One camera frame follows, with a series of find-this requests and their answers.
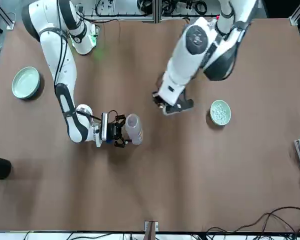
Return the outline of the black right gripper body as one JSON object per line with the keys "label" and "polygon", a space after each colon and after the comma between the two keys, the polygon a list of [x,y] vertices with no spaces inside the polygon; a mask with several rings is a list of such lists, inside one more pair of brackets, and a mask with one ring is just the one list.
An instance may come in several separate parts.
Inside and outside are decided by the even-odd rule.
{"label": "black right gripper body", "polygon": [[106,142],[110,143],[118,139],[118,128],[115,122],[107,124]]}

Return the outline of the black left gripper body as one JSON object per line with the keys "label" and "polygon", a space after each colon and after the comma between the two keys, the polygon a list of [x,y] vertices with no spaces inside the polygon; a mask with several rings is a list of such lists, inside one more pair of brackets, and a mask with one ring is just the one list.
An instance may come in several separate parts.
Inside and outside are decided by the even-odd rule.
{"label": "black left gripper body", "polygon": [[173,114],[190,110],[193,107],[194,107],[194,101],[192,99],[188,99],[188,100],[178,99],[175,105],[173,106],[166,105],[163,108],[162,112],[164,115],[173,115]]}

